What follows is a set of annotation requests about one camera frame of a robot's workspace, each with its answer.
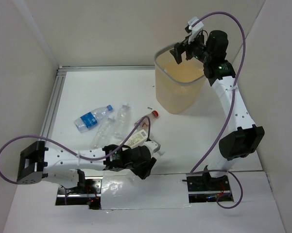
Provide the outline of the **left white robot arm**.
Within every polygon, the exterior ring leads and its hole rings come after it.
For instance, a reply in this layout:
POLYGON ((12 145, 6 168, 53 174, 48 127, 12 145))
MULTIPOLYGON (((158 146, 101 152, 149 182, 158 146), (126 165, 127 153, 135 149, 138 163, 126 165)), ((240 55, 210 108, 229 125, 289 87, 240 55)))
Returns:
POLYGON ((36 141, 20 153, 17 184, 35 184, 47 181, 58 184, 76 194, 86 189, 84 170, 130 170, 142 180, 146 179, 156 163, 154 154, 160 145, 146 141, 135 148, 117 145, 82 150, 76 155, 67 150, 47 148, 44 141, 36 141))

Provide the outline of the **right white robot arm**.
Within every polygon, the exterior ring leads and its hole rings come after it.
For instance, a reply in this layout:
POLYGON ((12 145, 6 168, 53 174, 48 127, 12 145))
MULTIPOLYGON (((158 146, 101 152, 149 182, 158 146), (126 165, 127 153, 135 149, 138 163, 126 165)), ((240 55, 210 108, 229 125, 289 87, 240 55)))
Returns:
POLYGON ((203 63, 204 75, 226 115, 225 129, 216 142, 219 152, 204 169, 206 173, 202 184, 207 190, 214 190, 226 171, 240 159, 255 152, 265 134, 264 128, 256 125, 243 102, 236 73, 225 58, 227 47, 227 34, 214 30, 207 39, 204 39, 202 31, 190 33, 170 50, 178 64, 182 62, 183 53, 186 54, 186 60, 195 58, 203 63))

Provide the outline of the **beige mesh waste bin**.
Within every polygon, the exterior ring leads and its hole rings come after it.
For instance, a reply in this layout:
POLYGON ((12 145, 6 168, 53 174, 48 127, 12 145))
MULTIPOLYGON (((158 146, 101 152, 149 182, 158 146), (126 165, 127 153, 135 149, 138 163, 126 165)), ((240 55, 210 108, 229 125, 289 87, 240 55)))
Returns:
POLYGON ((174 44, 165 46, 154 56, 155 94, 160 105, 171 114, 179 114, 196 101, 205 81, 203 63, 193 58, 177 64, 170 53, 174 44))

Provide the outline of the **square bottle beige label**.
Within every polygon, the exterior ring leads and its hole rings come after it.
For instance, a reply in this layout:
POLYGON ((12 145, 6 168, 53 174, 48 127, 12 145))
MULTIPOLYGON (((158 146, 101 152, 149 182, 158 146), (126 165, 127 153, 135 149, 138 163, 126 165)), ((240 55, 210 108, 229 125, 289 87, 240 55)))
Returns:
POLYGON ((124 143, 124 145, 129 146, 130 148, 135 148, 142 145, 148 137, 148 133, 142 129, 132 134, 129 139, 124 143))

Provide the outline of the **white front cover panel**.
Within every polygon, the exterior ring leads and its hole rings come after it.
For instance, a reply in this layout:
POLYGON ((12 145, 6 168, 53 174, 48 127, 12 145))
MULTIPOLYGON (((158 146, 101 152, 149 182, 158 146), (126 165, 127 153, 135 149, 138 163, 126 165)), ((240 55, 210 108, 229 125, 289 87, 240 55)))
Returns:
POLYGON ((176 209, 189 206, 185 174, 105 176, 101 187, 103 210, 176 209))

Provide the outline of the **red cap dirty bottle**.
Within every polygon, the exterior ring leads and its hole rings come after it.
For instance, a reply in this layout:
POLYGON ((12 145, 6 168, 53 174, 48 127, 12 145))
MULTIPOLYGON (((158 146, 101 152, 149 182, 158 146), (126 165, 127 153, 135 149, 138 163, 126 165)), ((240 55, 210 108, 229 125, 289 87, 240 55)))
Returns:
POLYGON ((145 130, 148 131, 149 125, 152 124, 154 120, 156 120, 159 116, 158 112, 156 110, 151 111, 151 113, 146 115, 147 118, 143 119, 142 122, 138 125, 138 130, 145 130))

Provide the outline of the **clear bottle middle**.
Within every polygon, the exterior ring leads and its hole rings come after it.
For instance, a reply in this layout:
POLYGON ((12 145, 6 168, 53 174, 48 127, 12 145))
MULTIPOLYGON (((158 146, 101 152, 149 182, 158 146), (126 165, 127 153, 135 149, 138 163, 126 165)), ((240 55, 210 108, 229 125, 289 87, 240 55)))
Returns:
POLYGON ((123 103, 118 110, 115 124, 114 136, 117 139, 123 140, 127 136, 127 131, 131 119, 131 106, 128 103, 123 103))

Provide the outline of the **clear crushed bottle left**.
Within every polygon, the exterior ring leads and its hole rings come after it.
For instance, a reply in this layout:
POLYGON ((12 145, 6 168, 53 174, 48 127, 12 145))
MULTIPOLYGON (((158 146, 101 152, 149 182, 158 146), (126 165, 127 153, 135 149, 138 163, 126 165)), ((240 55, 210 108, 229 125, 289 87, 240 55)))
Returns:
POLYGON ((109 143, 114 133, 115 123, 114 116, 110 116, 102 122, 90 144, 92 149, 103 148, 109 143))

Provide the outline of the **blue cap labelled bottle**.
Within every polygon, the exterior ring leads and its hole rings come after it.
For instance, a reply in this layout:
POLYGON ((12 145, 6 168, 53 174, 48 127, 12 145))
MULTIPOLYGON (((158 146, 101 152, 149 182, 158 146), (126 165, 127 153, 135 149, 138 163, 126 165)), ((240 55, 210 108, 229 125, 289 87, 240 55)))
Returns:
POLYGON ((111 105, 96 108, 77 118, 74 125, 80 133, 85 133, 102 123, 112 112, 113 107, 111 105))

